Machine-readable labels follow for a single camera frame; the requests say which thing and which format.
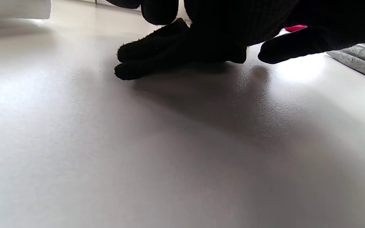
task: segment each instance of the textured surface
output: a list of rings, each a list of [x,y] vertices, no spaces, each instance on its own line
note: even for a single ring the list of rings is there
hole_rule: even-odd
[[[365,76],[326,55],[113,75],[132,11],[0,21],[0,228],[365,228]]]

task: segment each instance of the glove finger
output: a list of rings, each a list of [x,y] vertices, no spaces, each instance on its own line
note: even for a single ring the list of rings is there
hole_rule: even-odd
[[[191,39],[180,38],[174,45],[152,58],[121,63],[115,67],[115,74],[123,80],[133,80],[155,71],[187,64],[192,60]]]
[[[170,24],[177,17],[178,0],[143,0],[143,18],[155,25]]]
[[[126,9],[137,9],[142,0],[106,0],[107,2]]]
[[[224,39],[209,39],[207,35],[190,30],[176,43],[152,58],[121,63],[115,74],[123,80],[141,78],[155,71],[185,65],[190,62],[216,63],[246,60],[246,47],[226,44]]]
[[[308,27],[266,41],[261,47],[258,58],[263,62],[275,64],[291,58],[327,52],[333,49],[319,30]]]
[[[118,60],[126,62],[151,58],[177,42],[188,30],[187,24],[179,18],[143,39],[122,45],[118,50]]]

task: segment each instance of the white surface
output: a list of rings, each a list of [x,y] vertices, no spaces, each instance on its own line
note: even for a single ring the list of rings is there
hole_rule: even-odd
[[[0,18],[48,19],[51,0],[0,0]]]
[[[365,76],[325,55],[113,75],[153,26],[0,21],[0,228],[365,228]]]

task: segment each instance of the black glove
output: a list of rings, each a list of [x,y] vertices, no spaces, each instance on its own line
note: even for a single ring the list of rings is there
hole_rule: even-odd
[[[220,29],[224,22],[214,16],[217,9],[192,17],[197,9],[200,8],[195,5],[187,10],[194,18],[190,28],[182,19],[177,19],[141,40],[121,46],[118,59],[122,64],[116,66],[116,75],[121,79],[138,79],[190,62],[245,62],[246,45],[239,45]]]
[[[308,28],[265,42],[259,59],[274,64],[365,43],[365,2],[301,0],[284,26],[299,24]]]
[[[130,2],[112,1],[121,7]],[[178,8],[178,3],[171,6],[169,1],[142,0],[145,19],[152,23],[166,22],[162,12],[172,8],[170,12],[176,14],[174,9]],[[140,1],[132,2],[135,7]],[[191,28],[179,20],[138,42],[122,46],[118,52],[122,64],[115,69],[119,78],[137,79],[189,62],[243,63],[247,46],[270,40],[282,28],[296,24],[309,27],[265,42],[259,59],[277,63],[365,42],[365,11],[359,10],[365,10],[365,4],[350,6],[345,0],[185,0],[184,3],[193,21]],[[148,7],[144,10],[145,4],[152,4],[152,11]]]

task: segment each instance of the white object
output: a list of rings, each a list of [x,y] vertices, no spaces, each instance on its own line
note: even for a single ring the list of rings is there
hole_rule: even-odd
[[[51,0],[0,0],[0,19],[49,19]]]
[[[327,54],[365,75],[365,45],[358,44],[339,51],[330,51]]]

